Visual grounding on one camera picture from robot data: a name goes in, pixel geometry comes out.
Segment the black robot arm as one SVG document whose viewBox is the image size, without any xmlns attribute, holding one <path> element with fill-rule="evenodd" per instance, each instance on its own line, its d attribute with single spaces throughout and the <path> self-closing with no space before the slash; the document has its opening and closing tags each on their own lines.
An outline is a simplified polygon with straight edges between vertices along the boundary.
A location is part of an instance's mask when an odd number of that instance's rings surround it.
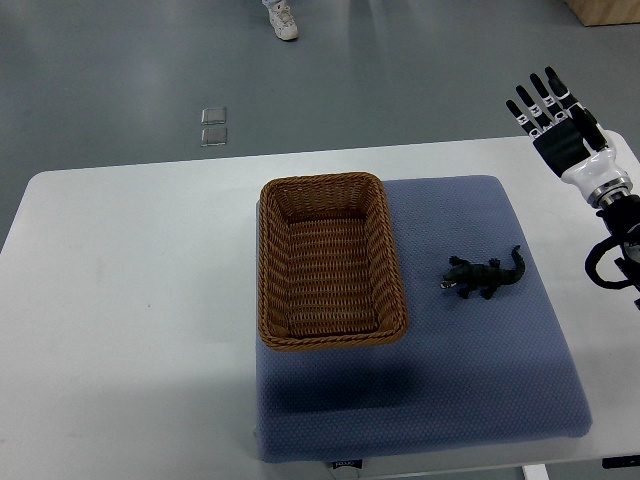
<svg viewBox="0 0 640 480">
<path fill-rule="evenodd" d="M 597 243 L 585 260 L 585 272 L 597 286 L 608 290 L 634 287 L 639 290 L 639 196 L 629 187 L 620 187 L 603 196 L 597 203 L 601 218 L 610 235 Z M 614 264 L 624 275 L 624 280 L 605 280 L 598 273 L 598 265 L 604 255 L 615 247 L 621 257 Z"/>
</svg>

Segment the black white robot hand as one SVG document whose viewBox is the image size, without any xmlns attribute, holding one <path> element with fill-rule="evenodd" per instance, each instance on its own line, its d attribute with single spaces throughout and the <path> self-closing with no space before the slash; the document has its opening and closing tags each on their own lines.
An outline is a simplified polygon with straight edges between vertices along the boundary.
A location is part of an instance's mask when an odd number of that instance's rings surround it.
<svg viewBox="0 0 640 480">
<path fill-rule="evenodd" d="M 515 91 L 521 102 L 506 101 L 539 156 L 594 209 L 605 209 L 631 195 L 633 183 L 617 164 L 616 149 L 599 122 L 552 67 L 545 68 L 545 75 L 529 76 L 536 96 L 518 85 Z"/>
</svg>

